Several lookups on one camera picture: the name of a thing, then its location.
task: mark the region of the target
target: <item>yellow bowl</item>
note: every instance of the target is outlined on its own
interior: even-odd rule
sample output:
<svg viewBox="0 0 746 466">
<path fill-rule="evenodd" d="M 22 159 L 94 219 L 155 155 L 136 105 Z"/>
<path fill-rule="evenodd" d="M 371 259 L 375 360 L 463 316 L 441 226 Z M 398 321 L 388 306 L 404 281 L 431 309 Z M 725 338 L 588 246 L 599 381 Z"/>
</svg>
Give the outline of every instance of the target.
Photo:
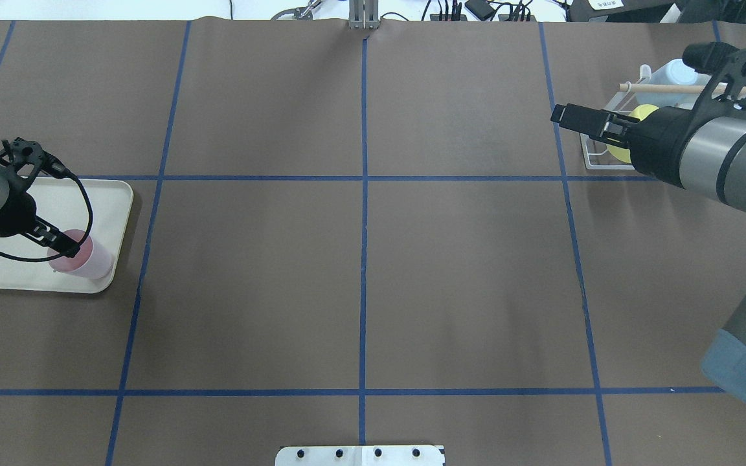
<svg viewBox="0 0 746 466">
<path fill-rule="evenodd" d="M 635 109 L 630 112 L 629 115 L 643 121 L 643 118 L 648 117 L 649 114 L 651 114 L 655 110 L 658 110 L 658 108 L 654 105 L 643 104 L 635 107 Z M 606 148 L 609 150 L 609 153 L 612 154 L 612 157 L 615 157 L 621 162 L 631 163 L 631 154 L 629 153 L 629 150 L 625 150 L 625 148 L 619 148 L 609 144 L 606 144 Z"/>
</svg>

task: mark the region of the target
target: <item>white bracket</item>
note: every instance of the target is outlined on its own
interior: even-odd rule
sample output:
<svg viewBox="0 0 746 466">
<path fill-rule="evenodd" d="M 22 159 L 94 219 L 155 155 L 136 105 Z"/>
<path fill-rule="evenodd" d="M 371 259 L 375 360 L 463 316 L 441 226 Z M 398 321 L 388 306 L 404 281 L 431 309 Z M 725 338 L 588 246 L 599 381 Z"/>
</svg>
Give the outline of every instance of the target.
<svg viewBox="0 0 746 466">
<path fill-rule="evenodd" d="M 350 0 L 350 29 L 379 29 L 379 0 Z"/>
<path fill-rule="evenodd" d="M 441 445 L 285 447 L 275 466 L 444 466 Z"/>
</svg>

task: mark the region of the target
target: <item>pink cup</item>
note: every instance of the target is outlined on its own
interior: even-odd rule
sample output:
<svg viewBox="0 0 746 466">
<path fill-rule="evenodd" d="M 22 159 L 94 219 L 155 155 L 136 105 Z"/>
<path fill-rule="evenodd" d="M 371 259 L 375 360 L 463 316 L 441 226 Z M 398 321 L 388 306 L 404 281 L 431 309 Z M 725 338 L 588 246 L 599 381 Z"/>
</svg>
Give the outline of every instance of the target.
<svg viewBox="0 0 746 466">
<path fill-rule="evenodd" d="M 65 231 L 74 241 L 79 241 L 85 235 L 83 230 Z M 55 250 L 48 248 L 48 257 L 59 254 Z M 57 272 L 76 275 L 77 277 L 103 278 L 111 271 L 113 257 L 100 243 L 94 241 L 91 236 L 85 239 L 80 247 L 80 252 L 74 257 L 59 257 L 48 262 L 51 269 Z"/>
</svg>

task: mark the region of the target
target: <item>white tray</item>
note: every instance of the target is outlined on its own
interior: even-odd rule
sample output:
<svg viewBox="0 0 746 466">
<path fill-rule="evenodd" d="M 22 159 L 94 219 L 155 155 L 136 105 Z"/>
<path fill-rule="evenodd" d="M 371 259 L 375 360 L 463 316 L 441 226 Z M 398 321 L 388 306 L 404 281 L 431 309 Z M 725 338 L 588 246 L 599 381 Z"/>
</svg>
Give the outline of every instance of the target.
<svg viewBox="0 0 746 466">
<path fill-rule="evenodd" d="M 91 236 L 115 258 L 108 275 L 98 280 L 54 272 L 47 262 L 15 262 L 0 257 L 0 289 L 30 289 L 68 293 L 98 293 L 106 289 L 117 270 L 117 257 L 131 213 L 134 192 L 128 183 L 115 180 L 82 180 L 91 206 L 94 225 Z M 80 189 L 72 180 L 36 178 L 28 193 L 36 199 L 36 215 L 62 231 L 85 230 L 88 212 Z M 13 256 L 44 257 L 47 248 L 23 236 L 0 238 L 0 250 Z"/>
</svg>

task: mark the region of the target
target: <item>cup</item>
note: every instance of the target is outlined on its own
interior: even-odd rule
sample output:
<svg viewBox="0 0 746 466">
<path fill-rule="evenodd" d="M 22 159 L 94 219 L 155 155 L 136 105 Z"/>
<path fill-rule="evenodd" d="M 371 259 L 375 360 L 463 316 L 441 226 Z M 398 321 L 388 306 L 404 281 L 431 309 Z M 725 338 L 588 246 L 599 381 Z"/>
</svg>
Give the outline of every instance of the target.
<svg viewBox="0 0 746 466">
<path fill-rule="evenodd" d="M 83 230 L 66 230 L 64 233 L 74 241 L 79 241 L 85 235 Z M 59 253 L 48 248 L 48 257 L 55 254 Z M 76 253 L 76 256 L 62 256 L 48 263 L 54 271 L 97 280 L 97 278 L 103 278 L 109 274 L 113 265 L 113 257 L 103 245 L 88 236 L 80 246 L 80 252 Z"/>
</svg>

